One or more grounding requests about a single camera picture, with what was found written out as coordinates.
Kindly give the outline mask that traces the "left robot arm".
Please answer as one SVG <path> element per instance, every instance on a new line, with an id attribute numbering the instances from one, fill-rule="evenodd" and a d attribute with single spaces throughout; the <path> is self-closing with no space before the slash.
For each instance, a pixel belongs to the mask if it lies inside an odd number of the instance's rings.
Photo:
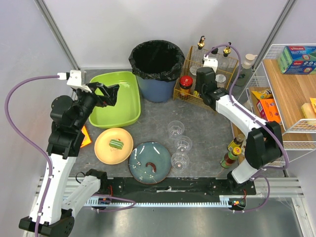
<path id="1" fill-rule="evenodd" d="M 107 184 L 107 174 L 89 170 L 84 180 L 67 197 L 64 191 L 70 171 L 79 155 L 84 139 L 82 128 L 95 107 L 114 106 L 119 85 L 105 86 L 94 82 L 76 89 L 77 100 L 70 96 L 57 97 L 51 104 L 53 120 L 45 154 L 48 156 L 44 181 L 36 206 L 19 228 L 35 236 L 67 237 L 75 217 L 86 202 Z"/>

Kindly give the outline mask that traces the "blue ceramic plate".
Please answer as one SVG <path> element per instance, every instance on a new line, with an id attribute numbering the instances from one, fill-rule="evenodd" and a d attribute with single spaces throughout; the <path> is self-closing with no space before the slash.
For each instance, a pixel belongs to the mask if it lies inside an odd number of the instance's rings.
<path id="1" fill-rule="evenodd" d="M 158 142 L 139 144 L 128 160 L 128 167 L 135 180 L 142 184 L 154 185 L 163 181 L 171 170 L 171 155 Z"/>

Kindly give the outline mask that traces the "small brown bottle tan cap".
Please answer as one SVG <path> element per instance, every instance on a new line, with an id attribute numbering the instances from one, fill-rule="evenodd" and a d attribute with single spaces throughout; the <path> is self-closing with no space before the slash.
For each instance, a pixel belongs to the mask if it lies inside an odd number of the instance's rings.
<path id="1" fill-rule="evenodd" d="M 198 91 L 194 91 L 193 92 L 193 95 L 196 97 L 196 98 L 199 98 L 200 97 L 200 93 Z"/>

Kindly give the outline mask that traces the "blue label silver lid jar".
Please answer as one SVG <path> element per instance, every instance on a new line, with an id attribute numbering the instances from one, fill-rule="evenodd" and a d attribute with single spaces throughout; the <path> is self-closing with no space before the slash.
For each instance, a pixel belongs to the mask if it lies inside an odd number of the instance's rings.
<path id="1" fill-rule="evenodd" d="M 215 77 L 215 81 L 218 87 L 224 88 L 226 84 L 226 76 L 223 74 L 217 74 Z"/>

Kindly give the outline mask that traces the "red lid sauce jar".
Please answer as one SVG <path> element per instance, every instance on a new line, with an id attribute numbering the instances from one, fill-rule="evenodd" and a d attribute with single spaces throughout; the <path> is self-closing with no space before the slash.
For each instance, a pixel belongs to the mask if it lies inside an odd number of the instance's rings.
<path id="1" fill-rule="evenodd" d="M 187 96 L 190 94 L 191 87 L 193 85 L 193 78 L 191 76 L 182 76 L 179 81 L 180 95 Z"/>

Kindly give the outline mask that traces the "silver lid spice jar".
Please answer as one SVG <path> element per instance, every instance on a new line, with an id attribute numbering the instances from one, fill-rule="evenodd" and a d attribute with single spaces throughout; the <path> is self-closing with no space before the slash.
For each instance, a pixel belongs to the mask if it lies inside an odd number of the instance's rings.
<path id="1" fill-rule="evenodd" d="M 193 76 L 197 75 L 197 69 L 199 68 L 199 66 L 191 66 L 189 71 Z"/>

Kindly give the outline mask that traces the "glass oil bottle gold spout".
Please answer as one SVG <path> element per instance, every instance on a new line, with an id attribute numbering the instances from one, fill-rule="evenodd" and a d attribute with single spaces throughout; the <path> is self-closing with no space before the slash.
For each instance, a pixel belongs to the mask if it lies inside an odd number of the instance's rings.
<path id="1" fill-rule="evenodd" d="M 230 59 L 229 55 L 231 53 L 231 42 L 228 42 L 228 46 L 223 49 L 222 59 L 221 59 L 221 68 L 223 71 L 229 71 Z"/>

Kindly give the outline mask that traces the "green red sauce bottle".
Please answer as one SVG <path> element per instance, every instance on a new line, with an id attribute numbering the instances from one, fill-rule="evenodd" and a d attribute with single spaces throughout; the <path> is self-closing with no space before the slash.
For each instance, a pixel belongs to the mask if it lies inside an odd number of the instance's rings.
<path id="1" fill-rule="evenodd" d="M 241 154 L 240 147 L 234 147 L 231 151 L 228 151 L 223 158 L 220 160 L 220 165 L 223 168 L 229 168 L 237 159 L 238 156 Z"/>

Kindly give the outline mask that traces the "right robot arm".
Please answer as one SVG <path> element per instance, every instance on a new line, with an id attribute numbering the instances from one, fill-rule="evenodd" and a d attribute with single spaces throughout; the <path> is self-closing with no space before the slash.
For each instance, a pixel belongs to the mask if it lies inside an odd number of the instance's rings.
<path id="1" fill-rule="evenodd" d="M 211 67 L 197 70 L 198 92 L 204 104 L 225 116 L 245 135 L 245 159 L 227 175 L 227 188 L 240 189 L 261 168 L 286 157 L 281 127 L 278 122 L 267 122 L 247 110 L 228 91 L 218 87 Z"/>

